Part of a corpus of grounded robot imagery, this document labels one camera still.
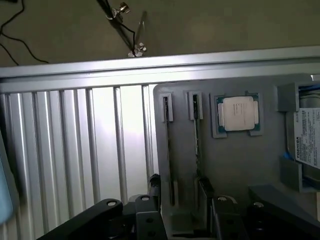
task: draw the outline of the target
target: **floor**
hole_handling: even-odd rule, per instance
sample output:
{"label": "floor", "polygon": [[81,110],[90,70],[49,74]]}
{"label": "floor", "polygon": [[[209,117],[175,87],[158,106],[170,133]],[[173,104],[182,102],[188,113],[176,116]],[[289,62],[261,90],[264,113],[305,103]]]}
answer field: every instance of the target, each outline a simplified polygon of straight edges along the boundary
{"label": "floor", "polygon": [[[111,0],[117,7],[120,0]],[[136,30],[147,56],[320,45],[319,0],[126,0],[124,24]],[[0,23],[21,8],[0,0]],[[4,32],[27,42],[50,63],[126,58],[128,48],[95,0],[25,0],[25,12]],[[21,65],[39,64],[23,44],[0,37]],[[0,48],[0,67],[14,66]]]}

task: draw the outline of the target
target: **hard drive label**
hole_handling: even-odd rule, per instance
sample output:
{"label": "hard drive label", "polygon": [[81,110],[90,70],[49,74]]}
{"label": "hard drive label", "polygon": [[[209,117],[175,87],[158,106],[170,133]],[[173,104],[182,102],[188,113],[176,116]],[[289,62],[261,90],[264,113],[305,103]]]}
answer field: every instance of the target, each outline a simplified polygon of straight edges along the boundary
{"label": "hard drive label", "polygon": [[295,159],[320,169],[320,108],[300,108],[293,116]]}

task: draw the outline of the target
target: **ribbed metal panel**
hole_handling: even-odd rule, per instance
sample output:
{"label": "ribbed metal panel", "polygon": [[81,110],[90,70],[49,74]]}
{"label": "ribbed metal panel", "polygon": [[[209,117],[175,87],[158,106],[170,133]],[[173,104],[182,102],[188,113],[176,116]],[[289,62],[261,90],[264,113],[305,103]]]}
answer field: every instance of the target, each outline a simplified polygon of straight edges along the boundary
{"label": "ribbed metal panel", "polygon": [[0,239],[33,240],[102,199],[146,193],[158,171],[154,86],[1,94],[20,207]]}

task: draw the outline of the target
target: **gray plastic tray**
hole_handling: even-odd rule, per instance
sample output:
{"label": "gray plastic tray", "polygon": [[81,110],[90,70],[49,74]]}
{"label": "gray plastic tray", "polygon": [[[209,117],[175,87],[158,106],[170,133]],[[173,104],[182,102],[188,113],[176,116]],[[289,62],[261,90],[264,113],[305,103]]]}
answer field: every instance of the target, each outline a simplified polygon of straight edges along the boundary
{"label": "gray plastic tray", "polygon": [[[159,84],[154,89],[155,125],[159,173],[162,177],[162,206],[165,221],[177,210],[195,212],[196,176],[194,123],[190,120],[188,92],[200,92],[203,119],[200,121],[204,174],[218,194],[234,197],[240,207],[249,203],[248,186],[273,184],[315,216],[314,193],[298,193],[280,182],[279,158],[286,152],[285,113],[278,111],[277,86],[293,82],[311,82],[310,75],[278,75],[211,79]],[[249,131],[228,132],[225,138],[213,138],[217,111],[214,96],[259,94],[259,112],[263,116],[261,135]],[[172,97],[170,156],[173,178],[178,185],[178,206],[169,198],[169,162],[166,125],[163,122],[163,96]]]}

